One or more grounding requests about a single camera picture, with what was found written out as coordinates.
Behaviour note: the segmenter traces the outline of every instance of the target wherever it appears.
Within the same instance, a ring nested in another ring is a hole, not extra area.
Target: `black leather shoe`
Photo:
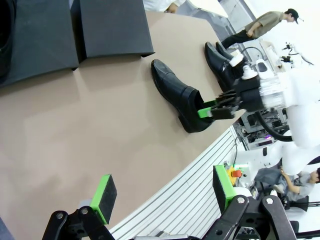
[[[232,60],[234,58],[234,56],[231,55],[227,51],[227,49],[222,45],[222,43],[219,41],[215,43],[215,49],[218,51],[218,53],[220,53],[222,56],[224,56],[228,60]],[[240,70],[241,73],[243,73],[242,67],[246,64],[246,62],[248,62],[248,59],[245,56],[243,56],[242,62],[238,65],[241,68],[241,69],[238,69]]]
[[[0,77],[10,70],[15,18],[15,0],[0,0]]]
[[[215,43],[215,48],[218,51],[218,53],[220,53],[222,56],[224,56],[226,59],[231,60],[234,58],[234,56],[232,56],[229,52],[227,52],[227,50],[225,49],[225,47],[221,44],[221,42],[217,41]]]
[[[181,82],[160,60],[152,61],[151,72],[156,88],[178,110],[182,126],[188,133],[201,132],[212,124],[212,119],[198,115],[198,110],[205,107],[197,89]]]
[[[230,60],[222,56],[210,42],[205,43],[204,54],[210,69],[218,78],[222,91],[231,90],[235,80],[241,78],[244,74],[243,66],[246,62],[242,60],[232,67]]]

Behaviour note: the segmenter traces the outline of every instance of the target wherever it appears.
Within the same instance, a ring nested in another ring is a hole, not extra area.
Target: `black foam block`
[[[107,223],[110,221],[112,210],[116,202],[116,197],[117,189],[112,176],[110,176],[99,204],[100,211]]]
[[[225,211],[225,205],[226,205],[226,194],[224,192],[224,188],[222,186],[222,183],[220,182],[219,175],[217,173],[217,169],[214,166],[213,167],[213,180],[212,180],[212,186],[214,189],[215,197],[218,202],[218,206],[220,209],[221,214]]]
[[[79,62],[154,53],[143,0],[74,0],[71,14]]]
[[[67,0],[18,0],[10,72],[0,86],[79,65]]]

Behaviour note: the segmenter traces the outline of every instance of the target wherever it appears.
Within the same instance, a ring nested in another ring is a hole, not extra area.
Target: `table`
[[[148,12],[147,20],[154,55],[87,59],[74,72],[0,89],[0,213],[16,239],[41,239],[54,211],[72,213],[109,173],[118,193],[111,228],[235,121],[184,131],[153,83],[151,61],[210,101],[221,89],[204,44],[218,38],[203,19]]]
[[[195,15],[199,10],[203,10],[209,13],[213,13],[219,15],[221,17],[228,18],[228,14],[218,2],[218,0],[188,0],[188,2],[196,8],[196,10],[192,13]]]

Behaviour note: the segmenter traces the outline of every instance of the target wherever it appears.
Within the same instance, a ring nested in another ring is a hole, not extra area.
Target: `white wall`
[[[319,65],[317,55],[320,53],[318,39],[320,37],[319,27],[319,0],[245,0],[248,7],[256,17],[268,11],[285,12],[288,8],[295,9],[299,16],[304,20],[298,21],[299,24],[281,22],[262,38],[273,42],[279,53],[286,46],[286,42],[294,43],[299,50],[314,64]]]

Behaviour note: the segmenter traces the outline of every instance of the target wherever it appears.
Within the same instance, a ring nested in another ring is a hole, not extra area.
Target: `person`
[[[186,0],[143,0],[143,5],[146,11],[175,14],[178,7],[185,1]]]
[[[288,23],[298,23],[298,18],[298,12],[292,8],[289,8],[286,12],[269,11],[245,26],[244,30],[227,37],[221,43],[227,49],[233,44],[252,41],[269,32],[282,20],[286,20]]]
[[[272,185],[278,193],[286,195],[289,201],[297,201],[306,197],[320,183],[320,167],[309,173],[300,172],[298,177],[284,173],[283,168],[262,168],[258,171],[255,181]]]

